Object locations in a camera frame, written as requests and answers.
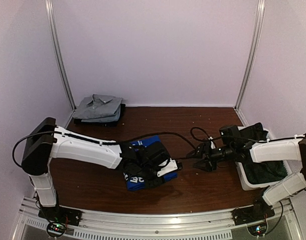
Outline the blue garment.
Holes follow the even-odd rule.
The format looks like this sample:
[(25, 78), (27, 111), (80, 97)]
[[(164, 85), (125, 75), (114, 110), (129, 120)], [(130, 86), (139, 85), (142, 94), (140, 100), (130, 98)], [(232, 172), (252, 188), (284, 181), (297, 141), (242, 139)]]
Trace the blue garment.
[[(132, 141), (131, 144), (133, 146), (147, 147), (154, 142), (161, 142), (159, 136), (154, 135), (149, 138)], [(124, 180), (126, 182), (126, 187), (128, 191), (134, 192), (134, 191), (147, 189), (143, 178), (138, 177), (138, 176), (129, 177), (126, 173), (123, 173), (123, 176), (124, 176)], [(171, 181), (172, 179), (175, 179), (177, 177), (178, 177), (177, 172), (169, 172), (163, 176), (164, 182), (162, 184), (164, 184), (165, 182)]]

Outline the grey polo shirt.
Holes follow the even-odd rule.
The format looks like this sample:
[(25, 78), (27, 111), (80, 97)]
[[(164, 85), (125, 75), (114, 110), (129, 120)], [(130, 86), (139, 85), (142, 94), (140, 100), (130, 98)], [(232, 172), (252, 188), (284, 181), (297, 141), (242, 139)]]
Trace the grey polo shirt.
[(114, 117), (120, 112), (123, 98), (112, 95), (92, 94), (82, 99), (73, 118), (92, 120)]

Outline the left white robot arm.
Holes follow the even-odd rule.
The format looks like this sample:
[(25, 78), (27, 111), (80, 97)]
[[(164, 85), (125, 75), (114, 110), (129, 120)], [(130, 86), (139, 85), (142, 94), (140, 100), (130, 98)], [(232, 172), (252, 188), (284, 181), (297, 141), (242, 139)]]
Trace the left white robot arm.
[(66, 130), (51, 117), (44, 119), (26, 140), (22, 169), (30, 176), (45, 214), (54, 222), (60, 222), (65, 212), (57, 205), (58, 196), (49, 170), (53, 159), (71, 159), (120, 170), (130, 177), (142, 178), (149, 188), (159, 186), (164, 175), (178, 169), (159, 141), (149, 146), (106, 141)]

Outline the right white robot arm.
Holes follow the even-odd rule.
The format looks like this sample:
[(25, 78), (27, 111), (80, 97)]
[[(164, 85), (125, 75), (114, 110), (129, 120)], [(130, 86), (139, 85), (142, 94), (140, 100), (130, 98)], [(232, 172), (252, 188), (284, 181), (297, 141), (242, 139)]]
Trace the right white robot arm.
[(277, 183), (268, 186), (257, 197), (249, 210), (252, 220), (261, 220), (268, 207), (278, 201), (306, 190), (306, 132), (285, 138), (268, 138), (268, 131), (261, 123), (248, 127), (225, 125), (219, 129), (219, 139), (223, 146), (216, 147), (213, 138), (198, 139), (200, 143), (187, 154), (197, 159), (195, 168), (211, 172), (218, 162), (233, 160), (244, 165), (262, 165), (280, 161), (299, 161), (301, 169), (283, 177)]

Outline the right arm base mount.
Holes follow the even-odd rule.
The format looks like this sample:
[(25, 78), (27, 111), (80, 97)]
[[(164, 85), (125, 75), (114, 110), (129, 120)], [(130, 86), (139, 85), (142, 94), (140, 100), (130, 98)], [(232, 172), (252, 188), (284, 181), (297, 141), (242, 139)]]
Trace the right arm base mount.
[(273, 208), (263, 203), (255, 203), (249, 207), (236, 208), (231, 213), (236, 226), (263, 221), (265, 218), (275, 216)]

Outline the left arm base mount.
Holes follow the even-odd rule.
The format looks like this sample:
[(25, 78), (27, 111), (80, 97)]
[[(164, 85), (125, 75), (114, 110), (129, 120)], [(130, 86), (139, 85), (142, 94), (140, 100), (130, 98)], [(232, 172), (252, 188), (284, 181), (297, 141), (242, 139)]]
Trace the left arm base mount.
[(49, 222), (63, 223), (78, 226), (82, 217), (82, 211), (62, 206), (39, 207), (38, 216)]

